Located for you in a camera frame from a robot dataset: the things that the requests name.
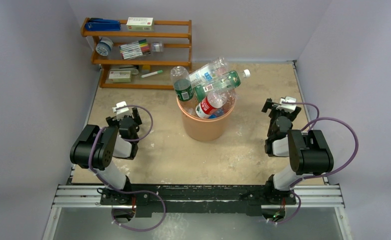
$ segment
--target white box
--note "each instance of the white box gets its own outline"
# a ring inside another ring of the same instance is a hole
[[[154,24],[152,17],[129,17],[126,22],[128,31],[154,31]]]
[[[108,79],[113,83],[129,83],[131,81],[131,71],[129,70],[111,70]]]

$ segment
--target green marker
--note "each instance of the green marker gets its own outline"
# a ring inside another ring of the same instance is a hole
[[[153,76],[153,75],[156,75],[156,74],[161,74],[163,73],[163,70],[158,70],[158,71],[154,71],[154,72],[150,72],[150,73],[147,73],[147,74],[144,74],[141,76],[141,78],[146,78],[146,77],[150,77],[150,76]]]

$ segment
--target tape roll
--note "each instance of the tape roll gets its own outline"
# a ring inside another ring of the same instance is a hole
[[[100,42],[95,47],[95,51],[101,56],[107,56],[110,54],[113,48],[113,41],[108,37],[102,37]]]

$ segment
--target marker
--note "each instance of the marker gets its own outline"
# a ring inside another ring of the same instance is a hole
[[[140,53],[140,52],[142,52],[142,51],[141,51],[141,49],[139,49],[139,48],[130,49],[130,50],[125,50],[125,51],[120,51],[121,54],[128,54],[128,53],[132,53],[132,52]]]
[[[147,73],[147,74],[144,74],[141,76],[141,78],[146,78],[146,77],[150,77],[150,76],[153,76],[153,75],[156,75],[156,74],[161,74],[163,73],[163,70],[158,70],[158,71],[154,71],[154,72],[150,72],[150,73]]]
[[[123,50],[136,49],[136,48],[140,48],[140,45],[133,44],[133,45],[129,45],[129,46],[126,46],[126,47],[121,47],[120,50],[123,51]]]
[[[123,51],[129,51],[129,50],[134,50],[134,49],[140,49],[140,46],[135,45],[135,46],[128,47],[128,48],[122,48],[122,49],[120,49],[120,51],[123,52]]]
[[[129,44],[121,45],[120,49],[126,49],[126,48],[133,47],[133,46],[144,46],[144,45],[147,45],[147,39],[143,39],[143,40],[139,40],[139,41],[132,42]]]
[[[124,53],[124,54],[122,54],[122,57],[123,58],[128,58],[128,57],[139,57],[139,56],[142,56],[143,55],[143,53],[142,52],[130,52],[130,53]]]

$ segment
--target white bottle cap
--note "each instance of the white bottle cap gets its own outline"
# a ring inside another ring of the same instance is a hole
[[[248,69],[244,70],[244,74],[246,78],[250,78],[251,76],[250,71]]]

